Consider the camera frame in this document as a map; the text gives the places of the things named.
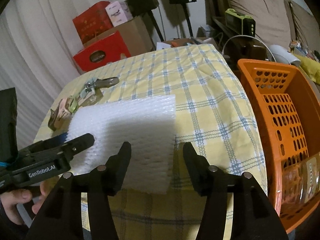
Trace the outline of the person left hand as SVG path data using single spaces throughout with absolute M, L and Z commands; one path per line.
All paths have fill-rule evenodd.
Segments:
M 54 188 L 57 180 L 52 178 L 40 183 L 39 200 L 32 206 L 32 212 L 36 215 L 42 204 Z M 24 221 L 18 213 L 17 204 L 25 204 L 32 200 L 33 194 L 27 189 L 18 189 L 11 192 L 1 194 L 1 205 L 7 218 L 16 225 L 23 225 Z

